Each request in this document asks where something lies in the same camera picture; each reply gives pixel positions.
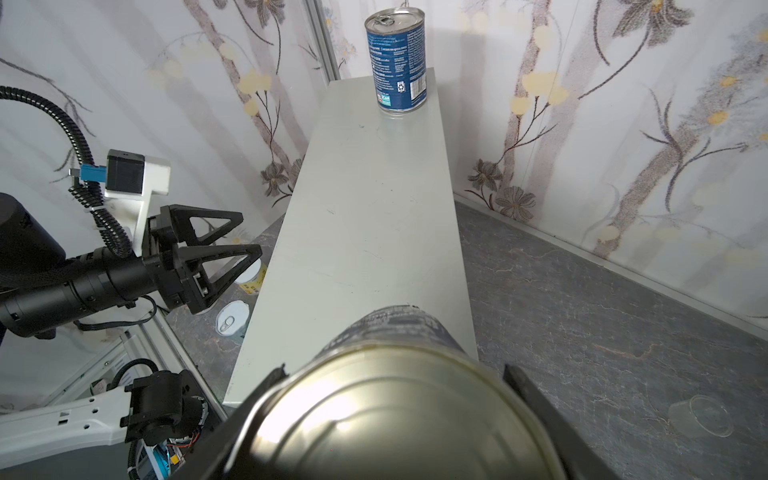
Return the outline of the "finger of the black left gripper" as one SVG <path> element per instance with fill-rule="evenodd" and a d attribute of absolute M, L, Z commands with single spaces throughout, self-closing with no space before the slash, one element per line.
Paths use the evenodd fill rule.
<path fill-rule="evenodd" d="M 187 246 L 213 245 L 242 222 L 243 215 L 234 211 L 178 204 L 160 209 L 161 237 Z"/>
<path fill-rule="evenodd" d="M 254 243 L 178 248 L 176 272 L 182 288 L 182 303 L 191 312 L 212 307 L 235 280 L 261 257 L 262 248 Z M 214 278 L 206 273 L 206 264 L 226 259 L 230 260 L 228 269 L 221 269 Z"/>

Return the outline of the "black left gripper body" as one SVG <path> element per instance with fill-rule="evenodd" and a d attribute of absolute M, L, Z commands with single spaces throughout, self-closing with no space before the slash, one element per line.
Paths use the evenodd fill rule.
<path fill-rule="evenodd" d="M 201 246 L 189 219 L 154 215 L 147 221 L 143 239 L 143 264 L 169 309 L 186 305 L 191 312 L 207 309 L 199 259 L 185 259 L 183 250 Z"/>

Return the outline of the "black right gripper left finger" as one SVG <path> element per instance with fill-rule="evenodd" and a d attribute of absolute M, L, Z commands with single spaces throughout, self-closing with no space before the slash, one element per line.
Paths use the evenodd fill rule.
<path fill-rule="evenodd" d="M 226 479 L 227 464 L 239 449 L 259 402 L 288 374 L 285 365 L 271 370 L 241 405 L 211 435 L 196 445 L 190 460 L 173 473 L 171 479 Z"/>

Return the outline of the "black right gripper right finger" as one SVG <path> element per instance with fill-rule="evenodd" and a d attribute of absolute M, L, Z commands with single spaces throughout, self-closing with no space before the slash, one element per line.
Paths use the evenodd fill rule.
<path fill-rule="evenodd" d="M 568 479 L 620 479 L 520 367 L 506 364 L 502 378 L 544 425 Z"/>

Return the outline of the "dark navy tall can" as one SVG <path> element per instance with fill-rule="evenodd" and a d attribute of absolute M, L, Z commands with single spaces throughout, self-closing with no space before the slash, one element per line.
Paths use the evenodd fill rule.
<path fill-rule="evenodd" d="M 228 479 L 562 479 L 543 424 L 433 316 L 350 325 L 259 402 Z"/>

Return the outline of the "blue label tall can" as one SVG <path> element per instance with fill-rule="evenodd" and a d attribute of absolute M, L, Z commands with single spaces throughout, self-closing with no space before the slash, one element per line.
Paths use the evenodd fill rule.
<path fill-rule="evenodd" d="M 364 22 L 377 103 L 384 111 L 404 114 L 427 98 L 425 14 L 396 7 Z"/>

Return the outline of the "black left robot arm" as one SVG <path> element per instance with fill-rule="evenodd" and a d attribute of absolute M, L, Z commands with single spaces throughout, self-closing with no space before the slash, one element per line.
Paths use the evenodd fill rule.
<path fill-rule="evenodd" d="M 64 131 L 78 161 L 69 193 L 94 220 L 103 247 L 77 257 L 13 196 L 1 196 L 1 330 L 52 339 L 59 326 L 83 331 L 123 328 L 125 322 L 85 324 L 113 307 L 134 307 L 158 293 L 169 309 L 212 307 L 262 256 L 257 244 L 221 245 L 243 221 L 239 212 L 165 205 L 150 213 L 155 195 L 169 191 L 168 162 L 112 149 L 105 165 L 93 159 L 76 122 L 50 100 L 4 86 L 1 97 L 30 105 Z"/>

